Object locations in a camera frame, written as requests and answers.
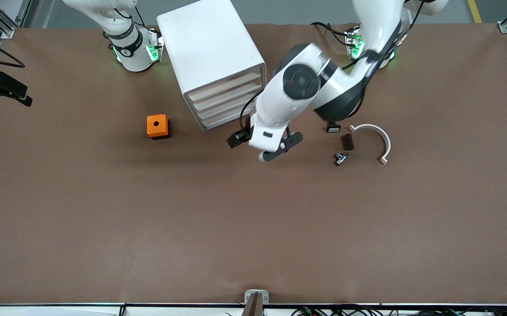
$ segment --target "black wire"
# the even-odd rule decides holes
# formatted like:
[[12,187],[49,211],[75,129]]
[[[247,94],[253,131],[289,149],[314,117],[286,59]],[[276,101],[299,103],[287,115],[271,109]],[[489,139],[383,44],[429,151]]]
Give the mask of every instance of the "black wire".
[[368,316],[368,314],[366,312],[364,312],[366,310],[366,308],[364,306],[361,306],[363,309],[360,309],[360,308],[355,308],[355,310],[353,312],[350,312],[349,314],[347,314],[346,312],[342,312],[345,314],[345,316],[353,316],[354,314],[356,313],[360,313],[360,314],[363,314],[364,316]]
[[240,122],[240,127],[241,127],[241,129],[242,129],[242,130],[245,130],[245,128],[244,128],[244,124],[243,124],[243,122],[241,121],[241,119],[244,117],[244,111],[245,111],[245,108],[247,108],[247,106],[248,106],[248,105],[249,105],[249,104],[250,104],[250,103],[251,103],[251,102],[252,102],[252,101],[253,101],[253,100],[254,100],[257,96],[259,96],[259,94],[260,94],[261,92],[263,92],[263,89],[259,90],[256,94],[254,94],[254,95],[252,96],[252,98],[251,98],[251,99],[249,99],[249,101],[245,104],[245,106],[243,106],[243,108],[241,108],[239,122]]
[[[288,126],[287,126],[287,134],[289,134],[289,136],[290,136],[290,131],[288,129]],[[315,309],[315,311],[319,312],[319,314],[322,315],[322,316],[327,316],[327,314],[323,310],[321,310],[321,309]]]
[[495,308],[490,308],[487,306],[472,306],[471,308],[468,308],[464,312],[459,312],[459,314],[464,315],[467,312],[471,312],[472,310],[476,310],[477,312],[492,312],[496,316],[502,316],[501,312],[496,310]]
[[121,14],[121,12],[119,12],[119,10],[117,10],[117,8],[114,8],[115,12],[117,12],[121,17],[123,18],[129,18],[129,19],[133,19],[133,16],[129,14],[129,16],[124,16]]
[[140,15],[140,11],[138,10],[137,7],[134,7],[137,11],[137,14],[138,14],[138,17],[140,18],[140,22],[142,23],[142,26],[144,25],[144,20],[142,19],[142,16]]
[[357,60],[355,60],[354,62],[351,62],[351,63],[350,63],[349,65],[347,65],[347,66],[341,67],[341,69],[346,70],[346,69],[351,68],[354,64],[357,64]]
[[345,33],[339,32],[338,30],[332,29],[331,25],[329,23],[323,24],[322,22],[314,22],[314,23],[311,23],[310,25],[321,25],[321,26],[323,26],[324,28],[326,28],[330,32],[334,32],[337,35],[345,36]]
[[421,8],[423,8],[424,3],[425,3],[424,1],[421,2],[419,8],[417,9],[417,13],[415,14],[414,21],[411,22],[410,28],[407,30],[407,32],[409,32],[413,28],[415,21],[417,20],[417,17],[419,16],[419,12],[421,12]]
[[6,52],[2,48],[0,48],[0,52],[8,56],[9,58],[12,58],[17,64],[11,64],[10,62],[4,62],[0,61],[0,65],[4,66],[10,66],[10,67],[17,67],[17,68],[25,68],[25,64],[21,62],[21,60],[18,60],[17,58],[13,57],[10,53]]
[[368,310],[370,310],[371,312],[377,312],[377,313],[378,313],[378,315],[380,315],[380,316],[384,316],[384,315],[382,314],[382,312],[380,312],[380,310],[377,310],[377,309],[375,309],[375,308],[371,308],[371,307],[367,307],[367,309],[368,309]]
[[333,35],[333,37],[335,37],[335,39],[340,42],[341,44],[343,44],[344,46],[349,46],[349,47],[354,47],[353,44],[347,44],[345,42],[343,42],[343,40],[341,40],[339,37],[337,37],[337,35],[341,35],[341,36],[345,36],[345,33],[344,32],[339,32],[338,30],[334,30],[332,27],[331,27],[331,24],[323,24],[322,22],[314,22],[314,23],[311,23],[310,25],[321,25],[323,26],[326,30],[330,31],[331,34]]
[[128,18],[129,20],[131,20],[134,24],[136,25],[139,25],[139,26],[144,26],[144,22],[142,22],[142,24],[138,23],[138,22],[135,22],[133,20],[133,16],[129,14],[129,16],[124,16],[121,14],[121,12],[119,10],[117,10],[117,8],[114,8],[115,12],[117,12],[122,18]]
[[[366,86],[368,86],[368,83],[370,82],[370,79],[374,76],[374,74],[376,73],[376,70],[378,70],[378,67],[380,66],[380,64],[382,64],[383,60],[384,60],[384,58],[381,58],[378,61],[378,64],[377,64],[376,68],[374,68],[374,70],[372,71],[372,73],[370,74],[370,76],[366,79],[366,83],[362,87],[362,96],[360,96],[359,104],[358,104],[357,108],[355,109],[355,111],[352,114],[350,114],[349,116],[347,116],[348,118],[350,118],[351,116],[354,116],[355,114],[357,114],[358,110],[360,110],[360,107],[362,107],[362,102],[364,101],[364,95],[366,94]],[[375,310],[374,308],[373,308],[373,310],[376,311],[376,312],[378,312],[381,316],[383,316],[382,313],[379,312],[378,310]]]

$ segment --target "black cable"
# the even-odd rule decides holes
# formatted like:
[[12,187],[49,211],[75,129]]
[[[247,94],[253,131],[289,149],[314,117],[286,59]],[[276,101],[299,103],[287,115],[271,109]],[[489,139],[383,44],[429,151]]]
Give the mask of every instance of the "black cable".
[[349,65],[347,65],[347,66],[343,66],[343,67],[341,67],[341,69],[346,70],[346,69],[351,68],[354,64],[357,64],[357,60],[354,60],[353,62],[351,62],[351,63],[350,63]]
[[472,310],[476,312],[492,312],[495,316],[502,316],[501,311],[496,310],[495,308],[490,308],[488,306],[472,306],[471,308],[468,308],[467,310],[464,310],[464,312],[459,312],[459,314],[464,315],[467,312],[471,312]]
[[341,311],[345,316],[353,316],[356,312],[359,312],[361,314],[363,314],[364,316],[367,316],[365,312],[363,312],[362,310],[355,310],[354,312],[350,312],[349,314],[347,314],[346,312],[344,312],[343,310]]
[[337,35],[341,35],[341,36],[345,36],[345,33],[344,32],[339,32],[338,30],[334,30],[332,27],[331,27],[331,24],[323,24],[322,22],[314,22],[314,23],[311,23],[310,25],[321,25],[323,26],[326,30],[330,31],[331,34],[333,35],[333,37],[335,37],[335,39],[340,42],[341,44],[343,44],[344,46],[349,46],[349,47],[354,47],[353,44],[347,44],[345,42],[343,42],[343,40],[339,39],[339,37],[337,37]]
[[260,94],[261,92],[263,92],[263,89],[259,90],[256,94],[254,94],[254,95],[252,96],[252,98],[251,98],[251,99],[249,99],[249,101],[245,104],[245,106],[243,106],[243,108],[241,108],[239,122],[240,122],[240,127],[241,127],[241,129],[242,129],[242,130],[245,130],[245,128],[244,128],[244,124],[243,124],[243,122],[241,121],[241,120],[242,120],[242,118],[244,117],[244,111],[245,111],[245,108],[247,108],[247,106],[248,106],[251,102],[253,102],[253,100],[254,100],[257,96],[259,96],[259,94]]
[[377,309],[375,309],[375,308],[372,308],[372,307],[368,307],[368,306],[367,306],[367,308],[366,308],[366,309],[370,310],[371,312],[377,312],[377,313],[378,313],[378,315],[380,315],[380,316],[384,316],[384,315],[382,314],[382,312],[380,312],[380,310],[377,310]]
[[326,28],[330,32],[334,32],[337,35],[345,36],[345,33],[339,32],[338,30],[334,30],[333,28],[331,28],[331,25],[329,23],[323,24],[322,22],[314,22],[314,23],[311,23],[310,25],[320,25],[320,26],[323,26],[324,28]]
[[358,110],[360,110],[360,107],[362,106],[362,102],[364,101],[364,95],[366,94],[366,84],[362,87],[362,96],[360,96],[360,101],[359,101],[359,104],[357,106],[357,108],[355,108],[355,111],[353,113],[351,113],[349,116],[347,116],[348,118],[350,118],[351,116],[354,116],[355,114],[357,114]]
[[425,3],[424,1],[422,1],[422,2],[421,2],[420,6],[419,6],[419,8],[417,9],[417,12],[416,12],[416,14],[415,14],[414,21],[413,21],[413,22],[411,22],[410,28],[408,28],[408,30],[407,30],[407,32],[406,32],[406,33],[408,33],[408,32],[409,32],[409,31],[413,28],[413,26],[414,26],[414,24],[415,24],[415,21],[417,20],[417,17],[419,16],[419,13],[421,12],[421,8],[423,8],[423,4],[424,4],[424,3]]
[[[289,131],[288,126],[287,126],[287,134],[289,134],[289,136],[290,136],[290,131]],[[321,309],[315,309],[315,311],[319,312],[319,314],[322,315],[322,316],[327,316],[327,314],[323,310],[321,310]]]
[[142,24],[140,24],[140,23],[138,23],[138,22],[135,22],[135,21],[133,20],[133,16],[132,16],[132,15],[130,15],[130,14],[129,14],[129,16],[124,16],[124,15],[122,15],[122,14],[121,14],[121,12],[120,12],[119,10],[117,10],[117,8],[114,8],[114,10],[115,10],[115,12],[117,12],[117,13],[118,13],[118,14],[119,14],[122,18],[128,18],[128,19],[130,19],[131,21],[133,21],[133,23],[134,23],[134,24],[139,25],[139,26],[144,26],[144,22],[143,22]]
[[15,62],[17,62],[17,64],[11,64],[10,62],[0,61],[0,65],[17,67],[17,68],[25,68],[25,64],[22,63],[21,60],[18,60],[17,58],[13,57],[10,53],[6,52],[2,48],[0,48],[0,52],[2,52],[4,55],[8,56],[9,58],[12,58]]
[[144,20],[142,19],[142,16],[140,15],[140,11],[138,10],[137,7],[134,7],[134,8],[137,11],[138,17],[140,18],[140,22],[142,23],[142,26],[143,26],[144,25]]
[[119,10],[117,10],[117,8],[114,8],[115,12],[117,12],[122,18],[129,18],[129,19],[133,19],[133,16],[129,14],[129,16],[124,16],[121,14],[121,12],[119,12]]

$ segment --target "yellow floor line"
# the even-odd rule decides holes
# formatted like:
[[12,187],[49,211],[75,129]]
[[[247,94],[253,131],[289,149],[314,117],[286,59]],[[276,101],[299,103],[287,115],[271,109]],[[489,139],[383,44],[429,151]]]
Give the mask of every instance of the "yellow floor line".
[[482,17],[480,17],[478,6],[476,6],[476,1],[468,0],[468,6],[470,6],[470,11],[472,11],[472,17],[474,18],[474,22],[482,23]]

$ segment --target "small black connector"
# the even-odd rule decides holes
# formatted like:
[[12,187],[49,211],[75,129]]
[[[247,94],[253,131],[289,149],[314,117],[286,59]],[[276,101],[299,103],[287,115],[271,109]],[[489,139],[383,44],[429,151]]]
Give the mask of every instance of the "small black connector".
[[230,148],[236,148],[240,146],[243,142],[247,142],[249,140],[249,133],[245,130],[241,129],[237,132],[234,132],[226,142],[230,146]]
[[327,122],[327,128],[325,129],[328,133],[338,133],[341,130],[341,125],[335,122]]

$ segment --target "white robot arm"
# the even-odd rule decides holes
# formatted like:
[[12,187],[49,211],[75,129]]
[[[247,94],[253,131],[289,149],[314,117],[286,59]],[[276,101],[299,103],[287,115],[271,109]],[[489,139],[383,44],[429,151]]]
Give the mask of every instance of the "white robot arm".
[[288,124],[308,106],[332,124],[357,112],[374,72],[404,36],[401,18],[404,0],[353,0],[353,4],[363,25],[365,42],[350,74],[316,44],[293,47],[255,100],[249,128],[228,139],[232,148],[249,140],[250,146],[262,150],[260,160],[267,162],[302,140],[300,133],[288,132]]
[[157,31],[135,26],[126,12],[135,8],[137,0],[63,1],[101,26],[127,70],[143,72],[160,59],[163,42]]

